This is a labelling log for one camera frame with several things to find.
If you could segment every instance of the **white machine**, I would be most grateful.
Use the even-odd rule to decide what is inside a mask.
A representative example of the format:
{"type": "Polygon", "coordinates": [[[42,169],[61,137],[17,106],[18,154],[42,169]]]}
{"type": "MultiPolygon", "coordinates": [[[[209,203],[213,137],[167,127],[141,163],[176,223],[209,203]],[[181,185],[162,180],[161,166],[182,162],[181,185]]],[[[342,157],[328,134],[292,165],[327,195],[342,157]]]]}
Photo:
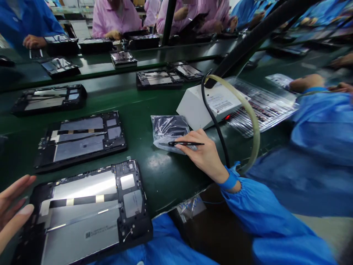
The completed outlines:
{"type": "MultiPolygon", "coordinates": [[[[248,96],[241,94],[247,101],[250,100],[248,96]]],[[[242,105],[236,96],[220,83],[217,83],[212,89],[205,88],[205,95],[208,105],[218,122],[235,112],[242,105]]],[[[193,130],[207,129],[214,125],[202,100],[201,85],[185,91],[176,111],[179,115],[185,116],[193,130]]]]}

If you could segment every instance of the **barcode label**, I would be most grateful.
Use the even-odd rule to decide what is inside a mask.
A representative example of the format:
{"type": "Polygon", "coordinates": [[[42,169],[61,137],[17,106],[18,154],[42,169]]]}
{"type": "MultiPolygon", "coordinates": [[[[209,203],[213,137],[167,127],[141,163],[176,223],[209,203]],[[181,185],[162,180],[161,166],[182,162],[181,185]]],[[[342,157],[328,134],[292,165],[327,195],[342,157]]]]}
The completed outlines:
{"type": "Polygon", "coordinates": [[[216,113],[221,113],[234,107],[234,104],[226,100],[222,94],[209,96],[207,101],[210,108],[216,113]]]}
{"type": "Polygon", "coordinates": [[[231,106],[231,105],[232,104],[229,101],[225,101],[225,102],[222,102],[220,104],[215,105],[214,108],[216,110],[221,110],[221,109],[226,108],[226,107],[231,106]]]}

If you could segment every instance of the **pink coat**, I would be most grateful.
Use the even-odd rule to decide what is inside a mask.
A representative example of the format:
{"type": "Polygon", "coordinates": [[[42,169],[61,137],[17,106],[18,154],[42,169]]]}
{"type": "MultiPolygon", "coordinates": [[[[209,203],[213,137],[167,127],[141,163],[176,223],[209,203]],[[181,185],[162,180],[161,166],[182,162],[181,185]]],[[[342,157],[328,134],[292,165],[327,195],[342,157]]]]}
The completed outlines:
{"type": "Polygon", "coordinates": [[[119,17],[117,12],[111,8],[108,0],[96,0],[93,9],[92,36],[94,38],[103,38],[106,33],[112,30],[123,34],[142,29],[141,19],[133,3],[130,0],[122,1],[124,9],[122,17],[119,17]]]}
{"type": "Polygon", "coordinates": [[[157,21],[157,15],[161,8],[160,0],[147,0],[145,3],[146,19],[144,26],[154,26],[157,21]]]}
{"type": "Polygon", "coordinates": [[[208,13],[205,24],[200,29],[200,33],[213,33],[214,23],[221,21],[223,28],[230,26],[230,22],[234,17],[229,17],[229,0],[222,0],[218,4],[218,0],[199,0],[199,14],[208,13]]]}
{"type": "MultiPolygon", "coordinates": [[[[198,0],[189,0],[189,2],[193,2],[193,4],[187,4],[189,12],[188,12],[188,16],[186,17],[186,19],[181,20],[181,21],[175,21],[173,19],[172,28],[170,31],[171,36],[182,31],[190,23],[189,18],[193,20],[197,16],[197,14],[198,14],[197,1],[198,0]]],[[[157,32],[159,34],[163,34],[163,32],[164,32],[164,25],[165,25],[165,18],[167,16],[168,3],[169,3],[169,0],[163,0],[162,4],[161,4],[161,10],[159,11],[159,15],[157,18],[157,32]]],[[[177,12],[183,6],[184,6],[183,1],[177,0],[174,13],[177,12]]]]}

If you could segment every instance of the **fingernail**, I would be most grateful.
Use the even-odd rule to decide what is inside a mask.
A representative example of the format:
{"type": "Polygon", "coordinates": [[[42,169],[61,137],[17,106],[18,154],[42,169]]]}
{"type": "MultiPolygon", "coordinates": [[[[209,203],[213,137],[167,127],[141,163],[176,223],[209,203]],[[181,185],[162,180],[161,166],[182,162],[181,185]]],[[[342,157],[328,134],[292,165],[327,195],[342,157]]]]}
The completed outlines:
{"type": "Polygon", "coordinates": [[[28,204],[25,207],[23,207],[17,214],[29,215],[33,212],[33,210],[34,210],[33,204],[28,204]]]}

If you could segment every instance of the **green workbench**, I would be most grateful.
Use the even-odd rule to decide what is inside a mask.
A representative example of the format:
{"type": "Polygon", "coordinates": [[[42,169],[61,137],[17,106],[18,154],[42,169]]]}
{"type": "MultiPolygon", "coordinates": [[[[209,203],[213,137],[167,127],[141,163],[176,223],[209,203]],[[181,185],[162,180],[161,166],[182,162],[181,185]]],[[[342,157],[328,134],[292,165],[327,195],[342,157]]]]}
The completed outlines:
{"type": "MultiPolygon", "coordinates": [[[[282,90],[265,82],[264,77],[282,73],[292,78],[312,74],[312,66],[321,67],[332,59],[347,52],[342,48],[336,52],[311,51],[303,59],[275,59],[265,55],[253,71],[243,72],[240,78],[261,86],[274,93],[282,90]]],[[[192,63],[201,71],[215,68],[213,60],[192,63]]],[[[82,80],[88,92],[84,108],[69,112],[57,112],[32,117],[17,118],[9,110],[22,91],[0,94],[0,139],[4,142],[0,149],[0,167],[2,178],[0,190],[4,190],[19,177],[33,173],[33,162],[37,153],[38,142],[44,135],[49,123],[89,116],[118,110],[124,128],[128,150],[91,162],[82,163],[64,170],[39,175],[35,184],[56,180],[94,170],[102,166],[125,161],[128,156],[137,159],[144,182],[149,211],[152,217],[169,211],[184,200],[206,189],[212,181],[201,172],[187,156],[170,153],[153,145],[151,115],[173,115],[187,88],[195,83],[186,83],[181,90],[138,91],[136,73],[123,73],[99,78],[82,80]]],[[[250,157],[252,139],[243,138],[226,122],[222,122],[221,131],[228,146],[230,160],[241,161],[244,165],[250,157]]],[[[291,131],[290,122],[282,122],[261,134],[259,155],[288,143],[291,131]]],[[[216,142],[220,157],[224,155],[214,127],[206,130],[207,135],[216,142]]],[[[9,245],[6,255],[1,259],[8,264],[16,245],[14,240],[9,245]]]]}
{"type": "MultiPolygon", "coordinates": [[[[310,39],[325,39],[330,32],[330,29],[324,29],[321,31],[303,30],[294,33],[290,32],[289,34],[296,36],[297,39],[293,43],[286,44],[285,46],[301,44],[310,39]]],[[[351,29],[340,29],[337,30],[331,38],[351,33],[351,29]]],[[[28,54],[23,54],[22,57],[20,57],[10,49],[0,50],[0,54],[4,54],[17,62],[15,68],[0,68],[0,75],[2,76],[0,92],[54,85],[62,82],[78,81],[132,71],[143,71],[146,69],[163,67],[166,66],[168,62],[174,61],[185,60],[193,62],[214,59],[217,55],[229,53],[236,44],[236,39],[229,39],[210,43],[172,47],[165,46],[156,49],[132,51],[132,54],[139,61],[137,67],[121,68],[117,70],[113,67],[108,53],[68,57],[70,61],[79,66],[81,74],[60,80],[52,80],[38,62],[32,61],[28,58],[28,54]]],[[[270,39],[267,39],[261,45],[259,50],[266,50],[272,46],[273,43],[270,39]]]]}

